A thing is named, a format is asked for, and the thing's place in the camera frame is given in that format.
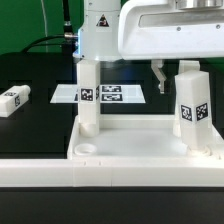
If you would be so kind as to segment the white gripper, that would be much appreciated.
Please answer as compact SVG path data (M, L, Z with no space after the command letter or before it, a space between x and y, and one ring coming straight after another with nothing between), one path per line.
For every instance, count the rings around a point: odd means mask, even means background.
M118 50L126 60L152 60L164 94L162 59L224 57L224 0L128 0Z

